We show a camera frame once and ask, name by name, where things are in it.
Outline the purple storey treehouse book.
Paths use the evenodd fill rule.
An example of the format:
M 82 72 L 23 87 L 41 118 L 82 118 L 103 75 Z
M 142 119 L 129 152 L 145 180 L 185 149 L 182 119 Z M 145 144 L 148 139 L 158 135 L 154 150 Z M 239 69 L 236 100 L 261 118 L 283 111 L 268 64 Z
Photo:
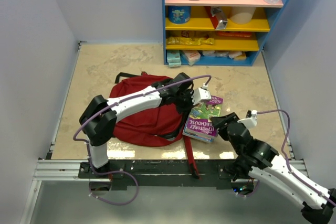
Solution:
M 223 99 L 213 95 L 209 102 L 192 108 L 183 131 L 215 139 L 217 130 L 213 127 L 211 118 L 220 116 L 222 104 Z

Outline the red student backpack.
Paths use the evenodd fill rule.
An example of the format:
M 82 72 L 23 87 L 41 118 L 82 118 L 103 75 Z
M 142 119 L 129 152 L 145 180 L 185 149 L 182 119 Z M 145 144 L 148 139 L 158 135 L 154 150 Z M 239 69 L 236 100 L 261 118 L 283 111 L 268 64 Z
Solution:
M 155 76 L 142 72 L 140 75 L 119 73 L 110 98 L 118 98 L 141 91 L 148 86 L 159 88 L 188 79 L 185 73 L 175 78 Z M 173 104 L 178 93 L 193 89 L 193 82 L 178 84 L 164 91 L 163 105 L 130 115 L 114 127 L 113 135 L 123 142 L 145 147 L 168 146 L 183 138 L 182 132 L 188 118 L 188 112 L 178 113 Z

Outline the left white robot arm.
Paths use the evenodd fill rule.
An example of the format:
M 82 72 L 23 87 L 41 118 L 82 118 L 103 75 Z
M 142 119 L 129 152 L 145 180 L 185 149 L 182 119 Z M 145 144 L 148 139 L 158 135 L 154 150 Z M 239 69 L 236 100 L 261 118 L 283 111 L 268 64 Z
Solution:
M 187 116 L 196 104 L 194 82 L 185 73 L 175 78 L 120 73 L 109 98 L 95 96 L 79 119 L 87 139 L 90 171 L 97 178 L 112 169 L 107 142 L 116 137 L 137 146 L 164 147 L 182 138 Z

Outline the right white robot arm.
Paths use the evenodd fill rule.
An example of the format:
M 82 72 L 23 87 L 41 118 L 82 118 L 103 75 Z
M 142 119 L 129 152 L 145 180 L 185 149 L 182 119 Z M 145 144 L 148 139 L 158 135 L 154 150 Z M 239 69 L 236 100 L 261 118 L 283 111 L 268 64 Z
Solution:
M 251 177 L 267 184 L 301 207 L 308 222 L 329 223 L 335 209 L 335 189 L 322 187 L 299 172 L 289 163 L 285 151 L 252 137 L 249 130 L 257 125 L 259 114 L 252 110 L 244 119 L 234 112 L 211 119 L 219 136 L 230 142 L 237 154 L 224 170 L 233 180 Z

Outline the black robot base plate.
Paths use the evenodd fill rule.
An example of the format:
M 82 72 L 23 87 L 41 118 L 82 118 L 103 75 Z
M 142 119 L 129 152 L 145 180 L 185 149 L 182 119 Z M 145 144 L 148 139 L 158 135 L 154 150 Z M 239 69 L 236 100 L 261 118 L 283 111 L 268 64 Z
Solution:
M 80 163 L 78 177 L 92 182 L 107 183 L 112 190 L 126 190 L 134 186 L 147 187 L 215 187 L 216 189 L 232 189 L 243 195 L 252 192 L 258 180 L 234 177 L 224 169 L 233 163 L 232 159 L 197 159 L 195 167 L 185 159 L 173 160 L 110 160 L 108 168 L 113 174 L 105 171 L 94 172 L 88 162 Z

